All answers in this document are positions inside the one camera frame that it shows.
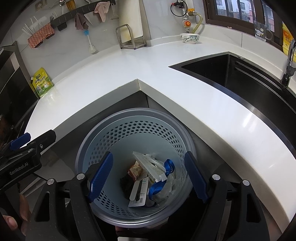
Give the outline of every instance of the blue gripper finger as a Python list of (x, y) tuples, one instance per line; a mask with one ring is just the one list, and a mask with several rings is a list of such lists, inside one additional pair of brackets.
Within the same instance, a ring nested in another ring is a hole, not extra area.
[(204, 179), (201, 171), (198, 169), (197, 160), (190, 151), (186, 152), (184, 155), (184, 165), (193, 184), (197, 197), (206, 203), (209, 199), (209, 195), (207, 193), (207, 181)]
[(113, 166), (113, 155), (111, 152), (106, 152), (103, 158), (99, 163), (92, 164), (86, 175), (89, 175), (89, 194), (88, 199), (90, 202), (93, 202), (96, 198), (99, 197), (101, 191), (104, 187), (104, 184), (109, 176), (109, 173)]

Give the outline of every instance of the kitchen counter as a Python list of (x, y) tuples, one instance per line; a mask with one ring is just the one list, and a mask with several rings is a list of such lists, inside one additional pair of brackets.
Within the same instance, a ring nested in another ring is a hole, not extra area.
[(37, 103), (26, 132), (34, 139), (52, 129), (58, 141), (97, 113), (141, 90), (203, 139), (241, 178), (248, 179), (284, 231), (296, 212), (294, 156), (247, 108), (214, 87), (169, 68), (222, 52), (238, 54), (278, 78), (282, 75), (280, 68), (258, 55), (206, 37), (196, 45), (178, 41), (137, 50), (118, 49), (76, 65), (69, 75), (63, 73), (67, 76)]

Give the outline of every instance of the chrome faucet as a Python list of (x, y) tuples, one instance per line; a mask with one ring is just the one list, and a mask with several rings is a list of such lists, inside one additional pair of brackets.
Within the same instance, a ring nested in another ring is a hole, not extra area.
[(289, 53), (288, 53), (288, 64), (286, 67), (286, 72), (284, 73), (281, 83), (283, 86), (288, 87), (291, 77), (294, 75), (296, 68), (292, 67), (294, 53), (296, 50), (296, 41), (293, 39), (290, 43)]

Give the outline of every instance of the trash can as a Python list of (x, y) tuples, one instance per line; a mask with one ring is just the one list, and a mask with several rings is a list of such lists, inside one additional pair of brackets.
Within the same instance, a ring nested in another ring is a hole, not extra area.
[[(196, 150), (189, 132), (173, 116), (150, 108), (117, 112), (98, 123), (82, 142), (75, 162), (76, 174), (86, 172), (106, 151), (113, 154), (112, 170), (100, 196), (91, 203), (93, 213), (115, 226), (140, 228), (157, 224), (173, 214), (186, 200), (192, 183), (184, 166), (184, 154)], [(120, 178), (135, 163), (133, 151), (152, 154), (164, 163), (171, 159), (175, 177), (180, 180), (176, 191), (155, 207), (128, 207)]]

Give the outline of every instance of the black hose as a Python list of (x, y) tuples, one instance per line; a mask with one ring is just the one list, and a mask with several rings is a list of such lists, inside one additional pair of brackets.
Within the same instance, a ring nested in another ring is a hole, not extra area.
[(188, 11), (187, 3), (186, 3), (185, 1), (182, 1), (182, 0), (181, 0), (181, 2), (185, 3), (185, 5), (186, 5), (186, 12), (185, 12), (183, 15), (181, 15), (181, 16), (176, 15), (176, 14), (173, 13), (173, 11), (172, 11), (172, 6), (174, 6), (174, 4), (172, 4), (172, 5), (170, 6), (170, 11), (171, 11), (171, 13), (172, 13), (174, 16), (176, 16), (176, 17), (184, 17), (184, 16), (186, 15), (187, 11)]

